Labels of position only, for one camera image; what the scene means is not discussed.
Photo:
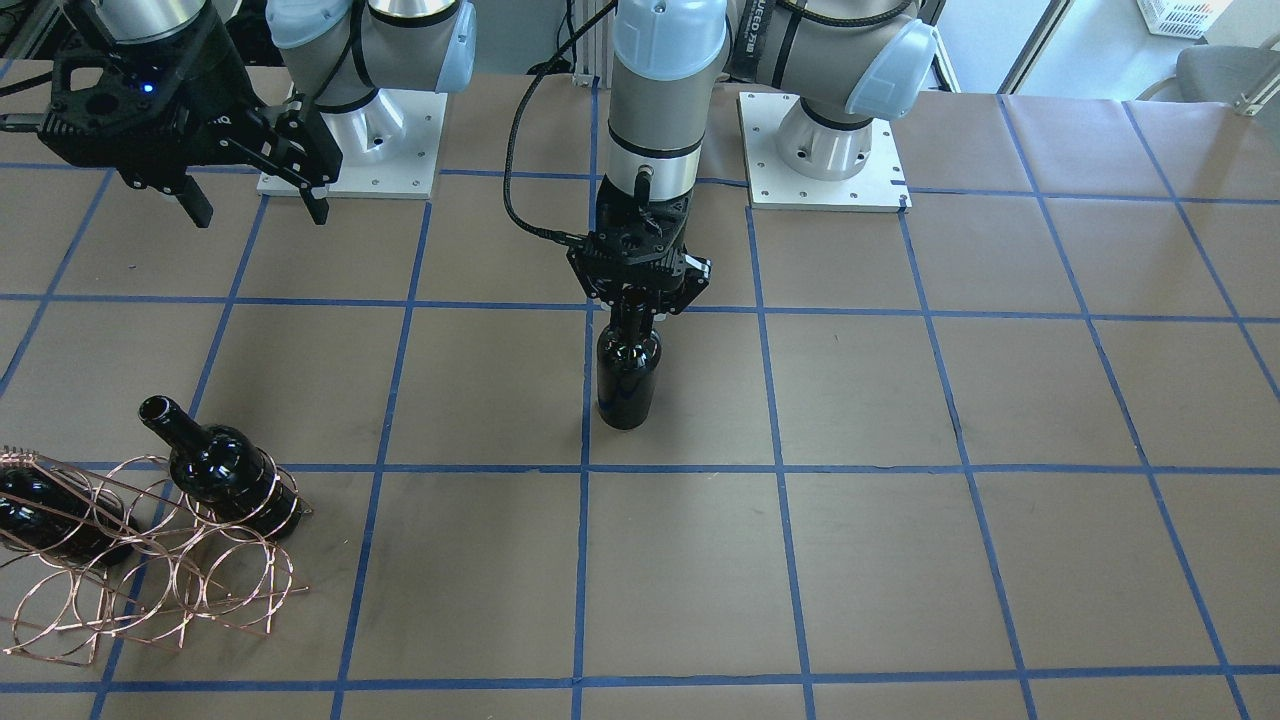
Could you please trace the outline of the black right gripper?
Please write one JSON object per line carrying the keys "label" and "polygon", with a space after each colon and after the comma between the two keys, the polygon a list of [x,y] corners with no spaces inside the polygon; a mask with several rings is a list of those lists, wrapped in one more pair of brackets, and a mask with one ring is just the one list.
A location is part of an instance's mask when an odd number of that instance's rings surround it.
{"label": "black right gripper", "polygon": [[65,5],[38,138],[76,167],[114,168],[173,196],[209,228],[212,205],[189,167],[246,164],[300,191],[314,224],[342,151],[305,95],[266,105],[211,5]]}

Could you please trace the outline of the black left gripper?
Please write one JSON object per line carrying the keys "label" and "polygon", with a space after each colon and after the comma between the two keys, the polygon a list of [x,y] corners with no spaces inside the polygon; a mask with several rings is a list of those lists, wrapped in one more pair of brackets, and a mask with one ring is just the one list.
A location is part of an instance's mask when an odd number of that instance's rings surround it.
{"label": "black left gripper", "polygon": [[584,293],[617,304],[634,287],[658,314],[680,314],[710,283],[710,260],[686,250],[690,199],[598,199],[595,231],[568,251]]}

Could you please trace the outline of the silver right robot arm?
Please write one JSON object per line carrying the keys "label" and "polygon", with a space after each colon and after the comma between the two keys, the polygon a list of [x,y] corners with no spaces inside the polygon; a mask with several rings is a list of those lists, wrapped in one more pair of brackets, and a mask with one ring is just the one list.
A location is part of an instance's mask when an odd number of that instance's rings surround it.
{"label": "silver right robot arm", "polygon": [[390,92],[460,92],[476,56],[468,1],[269,1],[269,38],[293,83],[271,105],[210,1],[64,1],[61,13],[74,32],[49,72],[46,109],[6,114],[3,129],[173,197],[200,228],[212,205],[191,167],[253,167],[324,224],[320,191],[403,137]]}

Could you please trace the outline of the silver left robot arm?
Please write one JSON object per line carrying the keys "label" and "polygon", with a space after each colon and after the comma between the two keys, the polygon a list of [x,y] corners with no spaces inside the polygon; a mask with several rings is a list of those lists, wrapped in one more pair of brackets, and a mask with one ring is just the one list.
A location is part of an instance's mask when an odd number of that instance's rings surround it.
{"label": "silver left robot arm", "polygon": [[838,183],[869,161],[873,123],[913,109],[940,46],[916,1],[620,1],[611,32],[605,176],[568,260],[612,327],[645,329],[710,279],[684,236],[721,77],[788,95],[783,168]]}

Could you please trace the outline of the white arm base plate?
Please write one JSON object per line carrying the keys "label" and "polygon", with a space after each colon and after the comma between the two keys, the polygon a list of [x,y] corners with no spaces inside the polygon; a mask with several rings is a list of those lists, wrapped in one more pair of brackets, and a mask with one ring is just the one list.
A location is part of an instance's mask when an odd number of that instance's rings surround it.
{"label": "white arm base plate", "polygon": [[913,206],[887,120],[832,129],[790,94],[741,92],[751,205],[800,211],[906,211]]}
{"label": "white arm base plate", "polygon": [[408,199],[434,195],[448,94],[384,88],[364,108],[326,114],[343,154],[337,181],[319,199]]}

